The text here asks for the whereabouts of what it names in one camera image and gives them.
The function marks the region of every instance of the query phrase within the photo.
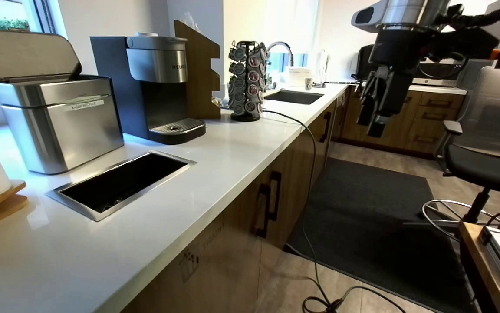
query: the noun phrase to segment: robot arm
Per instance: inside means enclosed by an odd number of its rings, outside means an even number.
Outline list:
[[[378,33],[369,73],[359,95],[362,109],[357,123],[367,125],[367,135],[379,137],[388,118],[400,111],[418,62],[489,59],[497,38],[480,26],[500,20],[500,10],[484,15],[461,15],[461,5],[449,0],[379,0],[352,15],[352,24]]]

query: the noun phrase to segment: coffee pod holder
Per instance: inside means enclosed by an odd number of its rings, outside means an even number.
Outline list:
[[[261,41],[237,41],[228,50],[228,59],[232,74],[228,79],[230,118],[237,121],[258,119],[265,90],[265,45]]]

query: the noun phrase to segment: faucet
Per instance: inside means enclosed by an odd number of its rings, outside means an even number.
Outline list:
[[[286,41],[273,41],[273,43],[270,43],[270,45],[267,45],[267,55],[268,55],[268,50],[272,48],[272,46],[275,46],[275,45],[284,45],[286,46],[286,50],[287,50],[287,64],[289,66],[293,66],[294,64],[294,55],[291,53],[291,48],[289,48],[289,45],[286,43]]]
[[[267,55],[268,55],[268,50],[272,46],[275,46],[275,45],[284,45],[286,46],[286,50],[287,50],[287,64],[293,66],[294,64],[294,55],[291,53],[291,48],[289,48],[289,45],[286,41],[272,41],[270,45],[267,45],[267,48],[265,48]],[[275,81],[272,81],[272,76],[267,74],[265,76],[265,90],[270,90],[270,88],[275,88]]]

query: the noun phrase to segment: office chair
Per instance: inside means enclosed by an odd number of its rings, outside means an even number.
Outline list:
[[[459,220],[477,222],[489,191],[500,191],[500,69],[482,67],[470,97],[463,119],[444,119],[449,137],[442,147],[442,159],[445,173],[478,184],[480,191],[470,205],[430,199],[421,206],[421,215],[445,234],[452,234]],[[463,206],[466,212],[459,215],[452,206]]]

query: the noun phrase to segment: cabinet handle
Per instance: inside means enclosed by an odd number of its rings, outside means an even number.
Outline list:
[[[260,184],[256,191],[256,203],[260,203],[260,196],[265,196],[263,205],[263,222],[261,227],[254,227],[254,234],[265,238],[267,236],[267,213],[268,213],[268,203],[270,203],[270,187],[267,184]]]
[[[433,113],[433,111],[423,111],[421,114],[423,119],[444,119],[444,111]]]
[[[445,102],[435,102],[433,99],[426,99],[424,106],[431,106],[431,107],[449,107],[452,104],[452,100],[445,100]]]
[[[338,116],[338,126],[341,126],[343,116],[345,116],[345,109],[348,109],[348,107],[346,107],[346,104],[341,104],[341,106],[338,106],[336,109],[338,109],[338,113],[336,113],[336,116]]]
[[[319,142],[324,142],[324,140],[326,140],[326,135],[327,135],[327,132],[329,132],[329,128],[331,128],[332,114],[327,111],[322,118],[326,119],[326,123],[324,123],[324,130],[322,130],[322,133],[320,133],[320,137],[319,137]]]
[[[272,170],[272,172],[270,172],[270,182],[275,182],[273,206],[272,206],[272,212],[267,210],[267,217],[268,217],[270,220],[277,220],[277,215],[279,215],[280,179],[282,179],[280,172],[277,172],[277,170]]]
[[[199,257],[192,250],[185,250],[178,260],[180,279],[185,283],[199,267]]]

